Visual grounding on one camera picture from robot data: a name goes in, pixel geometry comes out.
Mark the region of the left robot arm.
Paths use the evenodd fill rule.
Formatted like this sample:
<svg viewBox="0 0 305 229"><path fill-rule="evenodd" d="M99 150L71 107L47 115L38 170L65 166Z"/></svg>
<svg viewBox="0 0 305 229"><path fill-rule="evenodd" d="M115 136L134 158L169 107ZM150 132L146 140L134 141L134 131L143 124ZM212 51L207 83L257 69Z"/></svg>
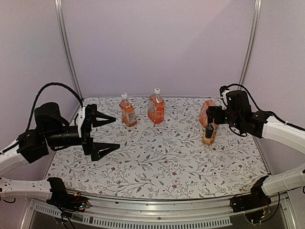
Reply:
<svg viewBox="0 0 305 229"><path fill-rule="evenodd" d="M97 110L90 104L78 113L77 125L70 125L62 117L59 105L49 102L34 109L36 127L22 133L7 148L0 152L0 174L31 164L49 154L71 146L81 146L85 155L98 161L118 149L119 144L95 143L91 137L94 127L111 124L116 118ZM62 179L51 177L44 180L25 181L0 179L0 198L36 198L47 202L55 201L60 207L67 207L73 195L66 190Z"/></svg>

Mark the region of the dark label tea bottle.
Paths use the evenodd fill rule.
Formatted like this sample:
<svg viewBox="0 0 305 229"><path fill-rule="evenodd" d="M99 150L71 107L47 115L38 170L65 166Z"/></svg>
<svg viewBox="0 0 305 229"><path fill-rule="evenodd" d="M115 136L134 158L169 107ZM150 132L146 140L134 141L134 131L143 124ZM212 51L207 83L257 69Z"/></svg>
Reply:
<svg viewBox="0 0 305 229"><path fill-rule="evenodd" d="M215 123L207 124L203 135L203 143L205 145L212 145L214 143L218 127L219 125Z"/></svg>

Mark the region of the white bottle cap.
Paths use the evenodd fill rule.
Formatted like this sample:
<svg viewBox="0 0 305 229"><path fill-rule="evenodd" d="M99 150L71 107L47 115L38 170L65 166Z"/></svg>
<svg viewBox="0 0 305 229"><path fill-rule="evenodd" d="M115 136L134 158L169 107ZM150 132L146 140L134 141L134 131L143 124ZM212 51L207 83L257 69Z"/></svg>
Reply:
<svg viewBox="0 0 305 229"><path fill-rule="evenodd" d="M172 184L173 184L173 185L178 185L179 183L180 183L179 178L174 178L174 179L172 180Z"/></svg>

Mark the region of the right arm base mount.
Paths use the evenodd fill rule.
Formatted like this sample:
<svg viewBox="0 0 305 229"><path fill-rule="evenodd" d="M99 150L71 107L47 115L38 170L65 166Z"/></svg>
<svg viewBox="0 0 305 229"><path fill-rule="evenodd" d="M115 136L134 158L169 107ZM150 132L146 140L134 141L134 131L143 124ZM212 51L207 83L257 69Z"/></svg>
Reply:
<svg viewBox="0 0 305 229"><path fill-rule="evenodd" d="M247 211L271 204L271 199L262 190L263 182L268 178L264 176L259 178L246 195L237 194L230 199L230 207L233 212Z"/></svg>

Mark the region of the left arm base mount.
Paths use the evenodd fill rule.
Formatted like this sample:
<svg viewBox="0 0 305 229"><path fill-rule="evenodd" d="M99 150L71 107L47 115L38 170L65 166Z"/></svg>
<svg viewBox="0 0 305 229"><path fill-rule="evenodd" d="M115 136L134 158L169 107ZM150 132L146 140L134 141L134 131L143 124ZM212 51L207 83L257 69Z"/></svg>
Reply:
<svg viewBox="0 0 305 229"><path fill-rule="evenodd" d="M85 209L91 206L89 199L83 196L81 192L75 194L68 193L64 182L60 178L50 177L47 181L51 186L51 197L46 200L47 204L69 212L84 212Z"/></svg>

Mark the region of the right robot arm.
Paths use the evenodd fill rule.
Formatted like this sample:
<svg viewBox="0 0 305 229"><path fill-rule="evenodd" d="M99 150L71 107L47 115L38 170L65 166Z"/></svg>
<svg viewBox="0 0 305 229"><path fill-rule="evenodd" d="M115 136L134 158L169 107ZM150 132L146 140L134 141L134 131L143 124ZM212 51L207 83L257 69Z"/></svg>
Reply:
<svg viewBox="0 0 305 229"><path fill-rule="evenodd" d="M230 91L221 88L221 106L210 106L206 110L207 122L217 125L228 124L240 135L252 135L279 142L301 153L305 152L305 131L289 122L281 121L274 113L258 109L253 112L247 91ZM305 185L304 164L278 175L265 176L258 180L246 198L250 208L258 207L265 196L293 190Z"/></svg>

